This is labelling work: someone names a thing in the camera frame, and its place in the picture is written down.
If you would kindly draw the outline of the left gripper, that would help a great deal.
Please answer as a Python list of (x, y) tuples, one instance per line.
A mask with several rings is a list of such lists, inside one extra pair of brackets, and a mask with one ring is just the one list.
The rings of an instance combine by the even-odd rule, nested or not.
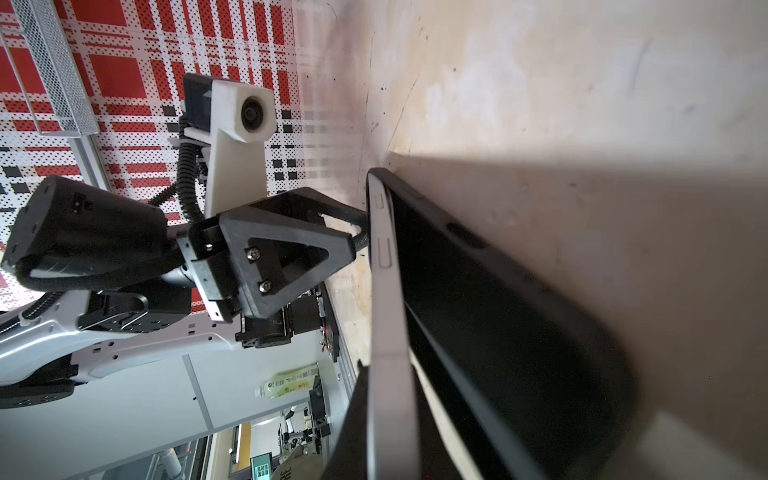
[(365, 211), (301, 187), (179, 225), (176, 272), (212, 321), (265, 319), (356, 259), (353, 236), (314, 223), (321, 215), (368, 227)]

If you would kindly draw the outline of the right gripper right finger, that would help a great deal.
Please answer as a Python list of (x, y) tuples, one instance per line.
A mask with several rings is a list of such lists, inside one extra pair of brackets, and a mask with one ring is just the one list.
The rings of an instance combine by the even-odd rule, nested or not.
[(461, 479), (440, 431), (444, 408), (413, 350), (409, 359), (417, 393), (422, 479)]

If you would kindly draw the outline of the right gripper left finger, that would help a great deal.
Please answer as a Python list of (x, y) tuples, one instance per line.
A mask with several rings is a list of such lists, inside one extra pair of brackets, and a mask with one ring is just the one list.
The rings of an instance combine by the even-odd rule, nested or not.
[(358, 378), (338, 442), (322, 473), (322, 480), (366, 480), (368, 425), (368, 368), (358, 362)]

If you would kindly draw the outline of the black textured phone case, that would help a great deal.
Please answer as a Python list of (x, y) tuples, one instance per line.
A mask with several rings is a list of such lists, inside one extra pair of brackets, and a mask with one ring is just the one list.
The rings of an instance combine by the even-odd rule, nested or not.
[(372, 276), (368, 369), (367, 473), (370, 479), (420, 477), (417, 398), (397, 256), (392, 200), (367, 177)]

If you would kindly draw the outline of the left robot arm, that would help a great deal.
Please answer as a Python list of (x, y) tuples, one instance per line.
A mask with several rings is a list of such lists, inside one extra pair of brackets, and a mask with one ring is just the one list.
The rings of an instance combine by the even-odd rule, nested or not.
[(367, 243), (363, 211), (310, 188), (172, 227), (156, 202), (48, 177), (1, 261), (39, 293), (1, 317), (1, 405), (175, 355), (288, 344), (322, 323), (293, 303)]

